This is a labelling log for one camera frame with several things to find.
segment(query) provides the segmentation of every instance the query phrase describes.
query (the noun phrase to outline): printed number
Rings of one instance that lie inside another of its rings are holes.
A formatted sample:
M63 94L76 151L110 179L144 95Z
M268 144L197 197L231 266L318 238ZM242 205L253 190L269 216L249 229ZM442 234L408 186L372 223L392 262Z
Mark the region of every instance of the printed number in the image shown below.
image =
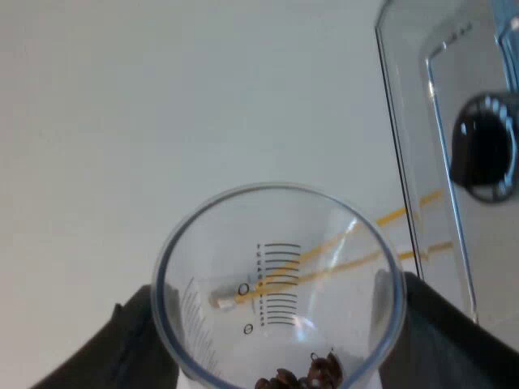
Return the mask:
M240 284L240 286L238 286L238 294L245 296L247 293L249 293L249 284Z
M247 324L244 328L243 328L243 333L245 335L249 335L253 330L253 326L252 324Z

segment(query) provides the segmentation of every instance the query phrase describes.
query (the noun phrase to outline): cup rim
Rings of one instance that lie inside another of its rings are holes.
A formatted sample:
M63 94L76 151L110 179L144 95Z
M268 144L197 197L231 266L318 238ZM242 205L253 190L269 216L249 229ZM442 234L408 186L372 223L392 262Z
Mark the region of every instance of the cup rim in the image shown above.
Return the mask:
M370 371L377 370L380 364L384 361L386 356L391 352L394 344L397 342L398 336L403 326L405 318L405 280L403 274L395 260L396 255L393 253L389 244L383 238L382 233L378 226L370 222L361 212L357 211L356 208L351 207L347 203L341 201L339 198L325 194L321 190L317 190L311 186L292 182L258 182L245 186L238 186L231 190L227 190L220 194L211 197L206 202L202 203L188 216L177 224L174 230L169 235L168 239L162 247L161 253L157 259L155 271L152 279L151 288L151 300L152 300L152 313L157 332L162 340L163 345L168 350L171 357L179 364L182 370L186 373L189 378L201 382L206 387L214 387L221 389L243 389L237 387L232 383L228 383L223 379L217 377L214 374L208 372L205 368L199 365L189 353L184 349L177 336L174 334L173 328L171 327L169 320L167 319L164 299L164 288L165 288L165 273L171 259L171 254L174 251L174 247L182 235L186 232L190 225L192 225L201 215L207 210L215 207L219 203L223 203L226 200L232 199L239 195L244 195L250 192L256 192L259 190L296 190L302 191L312 195L321 196L327 200L334 202L335 204L343 207L348 212L351 212L358 219L360 219L370 232L375 237L376 241L380 245L383 255L388 260L389 271L392 278L392 289L394 296L394 304L389 319L388 326L382 335L379 343L376 345L374 350L371 352L368 358L360 365L340 386L338 389L345 389L351 387L356 383L362 376Z

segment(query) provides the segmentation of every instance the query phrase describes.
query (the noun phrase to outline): clear plastic container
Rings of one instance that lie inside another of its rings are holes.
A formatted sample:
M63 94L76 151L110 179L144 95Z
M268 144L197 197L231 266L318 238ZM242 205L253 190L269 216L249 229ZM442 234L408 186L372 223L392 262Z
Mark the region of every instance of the clear plastic container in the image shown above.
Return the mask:
M390 352L405 286L379 230L342 201L266 183L210 199L171 233L152 288L173 358L205 387L307 376L333 353L362 387Z

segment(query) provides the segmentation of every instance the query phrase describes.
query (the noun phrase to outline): yellow stick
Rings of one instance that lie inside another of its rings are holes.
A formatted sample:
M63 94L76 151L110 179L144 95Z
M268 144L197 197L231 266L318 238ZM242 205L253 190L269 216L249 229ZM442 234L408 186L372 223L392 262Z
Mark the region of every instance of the yellow stick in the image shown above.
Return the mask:
M441 242L436 245L430 246L427 253L432 254L432 253L435 253L438 251L451 249L452 247L453 247L452 242ZM279 293L283 290L290 289L294 286L304 284L306 282L318 280L319 278L330 277L332 274L338 273L339 271L353 269L353 268L365 265L366 263L369 263L371 261L374 261L375 259L377 259L377 257L379 255L380 255L380 251L376 251L376 252L368 254L360 259L355 259L354 261L351 261L348 263L343 263L343 264L337 265L335 267L330 267L329 269L324 269L323 271L317 271L315 273L311 273L311 274L302 276L297 281L293 282L293 284L280 284L280 285L268 286L268 287L260 286L257 289L255 289L253 292L247 293L243 296L236 294L234 296L234 301L237 304L242 304L243 302L249 301L253 298L257 298L263 294ZM398 259L400 259L401 261L406 260L406 259L411 259L411 258L414 258L413 251L406 251L406 252L400 253L398 255Z
M432 192L432 193L428 194L427 196L425 196L425 197L420 199L420 207L423 207L424 205L439 199L441 196L442 196L442 190L435 190L434 192ZM398 219L399 217L401 217L403 215L405 215L405 208L404 207L399 208L396 211L394 211L394 212L392 212L392 213L390 213L390 214L388 214L388 215L386 215L384 217L381 217L376 222L377 222L377 224L379 226L384 226L387 223L389 223L390 221ZM349 233L352 233L352 232L358 230L358 228L359 228L359 224L356 224L355 227L353 227L351 230L345 231L343 233L338 233L335 237L333 237L329 241L325 242L321 246L317 246L317 247L313 248L312 250L307 251L306 253L301 254L298 257L298 263L287 264L287 265L284 266L284 269L276 270L270 276L282 276L286 272L288 272L288 271L290 271L292 269L297 268L298 266L308 262L309 260L311 260L311 259L313 259L313 258L315 258L315 257L317 257L317 256L319 256L321 254L326 253L327 251L332 249L340 240L344 239L346 237L346 235L348 235ZM254 289L256 289L256 290L259 289L260 288L260 283L261 283L261 281L256 282L256 284L254 286Z

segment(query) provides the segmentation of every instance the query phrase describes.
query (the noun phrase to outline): countertop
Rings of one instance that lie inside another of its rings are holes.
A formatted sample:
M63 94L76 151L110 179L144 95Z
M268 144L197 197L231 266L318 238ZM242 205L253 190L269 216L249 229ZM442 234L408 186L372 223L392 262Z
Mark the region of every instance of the countertop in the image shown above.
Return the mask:
M0 4L2 387L69 357L222 190L290 181L371 218L403 206L380 0L283 3Z

